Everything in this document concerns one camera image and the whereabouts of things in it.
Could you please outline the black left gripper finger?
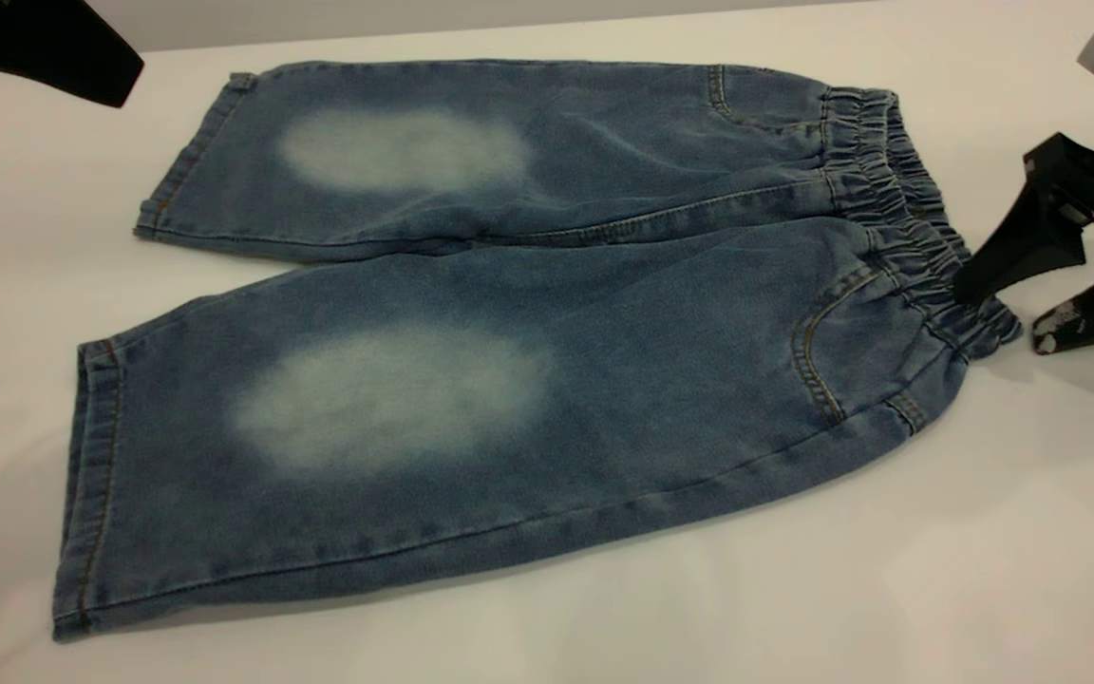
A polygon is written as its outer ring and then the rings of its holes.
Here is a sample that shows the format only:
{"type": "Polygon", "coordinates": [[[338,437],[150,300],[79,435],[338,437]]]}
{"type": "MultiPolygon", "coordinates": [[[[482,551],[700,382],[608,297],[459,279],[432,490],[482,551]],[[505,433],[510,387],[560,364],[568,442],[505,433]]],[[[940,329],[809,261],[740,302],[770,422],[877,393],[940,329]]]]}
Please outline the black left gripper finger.
{"type": "Polygon", "coordinates": [[[139,53],[85,1],[0,1],[0,72],[121,108],[139,53]]]}

